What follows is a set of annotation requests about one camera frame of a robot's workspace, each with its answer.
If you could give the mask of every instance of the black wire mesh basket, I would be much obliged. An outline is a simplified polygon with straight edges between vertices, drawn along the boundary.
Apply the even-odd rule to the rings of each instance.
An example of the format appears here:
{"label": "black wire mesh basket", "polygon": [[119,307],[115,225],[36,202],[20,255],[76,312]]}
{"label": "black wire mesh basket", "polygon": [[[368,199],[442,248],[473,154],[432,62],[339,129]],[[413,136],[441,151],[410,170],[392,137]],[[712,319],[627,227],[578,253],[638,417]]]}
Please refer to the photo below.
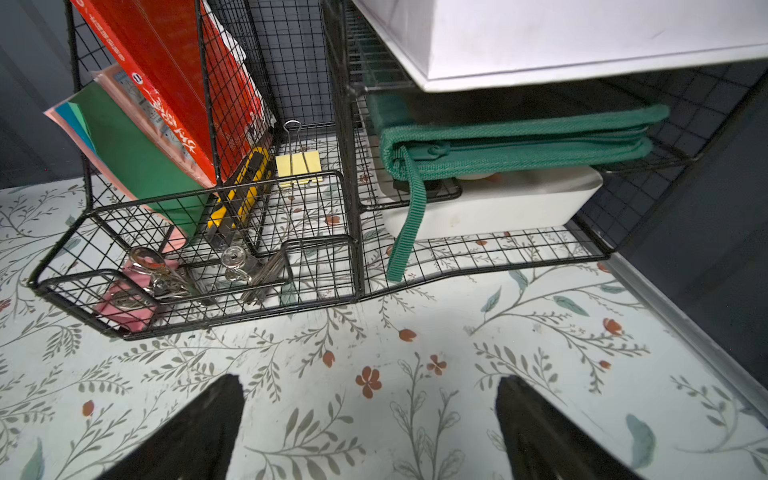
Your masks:
{"label": "black wire mesh basket", "polygon": [[[29,281],[38,295],[104,335],[142,339],[352,303],[449,276],[606,259],[631,240],[765,77],[765,65],[752,65],[751,76],[731,65],[604,79],[672,108],[650,132],[651,155],[597,167],[604,186],[563,226],[417,241],[404,280],[393,283],[386,266],[395,238],[382,212],[407,207],[409,196],[384,202],[377,194],[383,176],[366,95],[412,90],[411,79],[345,0],[195,3],[217,186],[129,201],[84,158],[85,211]],[[67,5],[78,90],[89,71],[114,59]],[[236,39],[243,68],[276,117],[274,127],[249,131],[250,141],[260,143],[248,157],[232,154],[242,149],[221,134],[250,122],[227,109],[246,93],[221,87],[228,70],[211,58],[228,52],[212,49],[232,44],[206,22],[211,15]],[[733,93],[728,104],[713,100],[723,88]],[[304,123],[296,143],[281,128],[286,120]],[[277,177],[274,159],[297,151],[317,151],[320,172]],[[232,169],[243,176],[220,174]],[[429,202],[461,195],[461,181],[441,180]],[[175,227],[165,220],[170,216]],[[213,228],[212,236],[212,225],[224,228]],[[181,227],[192,232],[186,239],[179,238]],[[259,283],[233,280],[222,261],[231,246],[262,266],[276,262],[279,271]],[[170,296],[147,288],[153,277],[129,268],[135,247],[161,254],[190,289]],[[115,296],[124,300],[117,309]]]}

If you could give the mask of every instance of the white plastic box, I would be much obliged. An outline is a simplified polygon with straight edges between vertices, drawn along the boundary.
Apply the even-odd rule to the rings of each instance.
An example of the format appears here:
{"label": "white plastic box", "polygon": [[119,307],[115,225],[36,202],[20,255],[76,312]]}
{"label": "white plastic box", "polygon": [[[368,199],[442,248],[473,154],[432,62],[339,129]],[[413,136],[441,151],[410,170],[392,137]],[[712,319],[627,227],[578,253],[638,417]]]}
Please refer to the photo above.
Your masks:
{"label": "white plastic box", "polygon": [[768,57],[765,0],[354,0],[424,91]]}
{"label": "white plastic box", "polygon": [[[376,176],[376,194],[382,202],[397,201],[392,177],[381,165],[376,165]],[[559,227],[603,184],[603,177],[590,167],[520,170],[492,178],[459,180],[463,190],[459,198],[427,204],[416,239]],[[408,207],[381,214],[386,230],[397,237]]]}

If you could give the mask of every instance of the red book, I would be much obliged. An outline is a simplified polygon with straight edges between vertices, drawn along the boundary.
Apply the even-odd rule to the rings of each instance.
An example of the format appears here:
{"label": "red book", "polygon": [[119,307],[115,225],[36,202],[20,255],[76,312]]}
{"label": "red book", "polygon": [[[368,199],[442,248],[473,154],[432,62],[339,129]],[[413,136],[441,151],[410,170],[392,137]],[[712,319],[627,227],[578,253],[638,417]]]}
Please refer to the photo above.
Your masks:
{"label": "red book", "polygon": [[[195,1],[72,3],[215,183]],[[205,0],[200,0],[200,11],[217,152],[222,180],[226,180],[274,120],[243,66],[243,50],[210,12]]]}

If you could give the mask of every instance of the yellow sticky note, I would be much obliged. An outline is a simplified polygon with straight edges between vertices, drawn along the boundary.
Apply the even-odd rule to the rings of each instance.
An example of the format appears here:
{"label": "yellow sticky note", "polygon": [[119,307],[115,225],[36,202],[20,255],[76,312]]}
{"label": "yellow sticky note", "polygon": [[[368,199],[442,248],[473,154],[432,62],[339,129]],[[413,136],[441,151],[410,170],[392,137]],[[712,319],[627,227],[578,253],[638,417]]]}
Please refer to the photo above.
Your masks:
{"label": "yellow sticky note", "polygon": [[[277,162],[277,176],[278,177],[288,177],[291,174],[292,175],[301,175],[301,174],[314,174],[316,172],[320,171],[320,153],[315,151],[308,151],[304,152],[304,158],[302,158],[301,153],[297,154],[288,154],[288,155],[278,155],[278,157],[275,159]],[[305,178],[304,180],[298,180],[298,183],[300,185],[308,184],[310,181],[314,180],[315,182],[322,182],[323,177],[315,177],[315,178]],[[294,182],[285,182],[284,184],[280,184],[280,188],[290,187],[291,184]]]}

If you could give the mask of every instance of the green fabric case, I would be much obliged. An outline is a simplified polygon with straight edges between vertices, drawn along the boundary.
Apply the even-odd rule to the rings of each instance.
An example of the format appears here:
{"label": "green fabric case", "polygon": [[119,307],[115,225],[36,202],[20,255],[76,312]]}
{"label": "green fabric case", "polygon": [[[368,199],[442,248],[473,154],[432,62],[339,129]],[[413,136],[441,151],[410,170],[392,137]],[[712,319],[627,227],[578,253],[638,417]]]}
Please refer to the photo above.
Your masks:
{"label": "green fabric case", "polygon": [[408,216],[387,266],[387,280],[394,282],[403,278],[424,216],[424,180],[642,158],[653,147],[648,126],[669,115],[666,105],[657,104],[559,118],[434,125],[415,123],[398,95],[371,94],[366,100],[384,168],[410,184]]}

